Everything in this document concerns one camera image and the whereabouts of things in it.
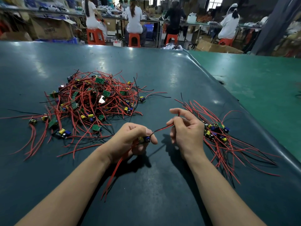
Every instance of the red stool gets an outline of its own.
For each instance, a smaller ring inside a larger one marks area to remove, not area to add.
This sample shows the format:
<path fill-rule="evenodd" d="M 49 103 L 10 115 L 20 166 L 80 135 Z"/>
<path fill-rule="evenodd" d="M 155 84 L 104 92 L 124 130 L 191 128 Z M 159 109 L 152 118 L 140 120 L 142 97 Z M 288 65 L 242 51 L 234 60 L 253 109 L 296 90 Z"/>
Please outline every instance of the red stool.
<path fill-rule="evenodd" d="M 174 39 L 175 39 L 175 42 L 174 42 L 175 44 L 178 42 L 178 34 L 176 34 L 176 35 L 167 34 L 167 39 L 166 39 L 165 45 L 168 44 L 168 42 L 169 42 L 169 40 L 170 40 L 171 38 L 174 38 Z"/>
<path fill-rule="evenodd" d="M 101 34 L 102 40 L 98 38 L 99 33 Z M 100 29 L 87 29 L 87 39 L 88 39 L 88 44 L 91 45 L 106 45 L 102 31 Z"/>
<path fill-rule="evenodd" d="M 137 46 L 132 46 L 132 38 L 137 39 Z M 129 47 L 130 48 L 141 48 L 140 45 L 140 34 L 139 33 L 129 33 Z"/>
<path fill-rule="evenodd" d="M 233 40 L 234 39 L 222 38 L 222 39 L 220 39 L 219 44 L 223 43 L 221 45 L 228 45 L 228 46 L 232 47 Z"/>

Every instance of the wire bundle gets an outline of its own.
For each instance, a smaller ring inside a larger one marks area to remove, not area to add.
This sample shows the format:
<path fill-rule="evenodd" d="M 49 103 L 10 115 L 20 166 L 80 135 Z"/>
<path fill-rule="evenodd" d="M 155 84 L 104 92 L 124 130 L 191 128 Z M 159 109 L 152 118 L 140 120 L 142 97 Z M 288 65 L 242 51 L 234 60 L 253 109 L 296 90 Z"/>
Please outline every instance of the wire bundle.
<path fill-rule="evenodd" d="M 215 114 L 213 114 L 206 107 L 201 106 L 196 101 L 178 101 L 183 104 L 183 107 L 194 114 L 205 125 L 204 130 L 204 143 L 209 147 L 213 154 L 211 162 L 216 161 L 215 167 L 218 168 L 221 173 L 228 179 L 230 179 L 232 185 L 234 185 L 233 178 L 240 184 L 239 180 L 235 176 L 235 160 L 238 160 L 244 166 L 250 166 L 256 171 L 265 173 L 267 175 L 279 176 L 271 174 L 261 170 L 255 163 L 261 163 L 262 165 L 269 165 L 270 167 L 276 167 L 277 164 L 271 160 L 269 156 L 275 156 L 269 153 L 265 153 L 255 148 L 254 146 L 238 140 L 229 134 L 229 129 L 224 125 L 224 119 L 231 112 L 240 112 L 237 110 L 229 111 L 222 120 L 220 120 Z"/>
<path fill-rule="evenodd" d="M 105 143 L 105 139 L 112 137 L 115 134 L 111 125 L 112 120 L 124 120 L 133 115 L 142 116 L 141 112 L 136 111 L 138 103 L 144 103 L 150 96 L 157 95 L 155 93 L 167 93 L 145 90 L 146 86 L 139 88 L 136 84 L 137 75 L 136 78 L 133 78 L 133 83 L 126 82 L 120 76 L 124 81 L 122 82 L 120 79 L 115 79 L 114 76 L 100 71 L 86 73 L 77 71 L 67 78 L 66 85 L 59 86 L 58 91 L 53 91 L 49 95 L 45 93 L 47 101 L 41 103 L 45 103 L 47 113 L 18 116 L 29 119 L 32 135 L 28 143 L 14 153 L 20 152 L 30 145 L 30 150 L 25 153 L 27 155 L 25 160 L 35 155 L 49 130 L 51 136 L 48 142 L 52 137 L 57 137 L 63 139 L 65 147 L 74 145 L 72 151 L 58 157 L 72 153 L 74 158 L 76 151 L 100 146 Z M 69 118 L 69 121 L 72 122 L 71 131 L 62 125 L 64 118 Z M 45 127 L 42 136 L 35 144 L 35 126 L 40 121 L 44 122 Z M 108 131 L 110 135 L 102 135 L 102 129 Z"/>

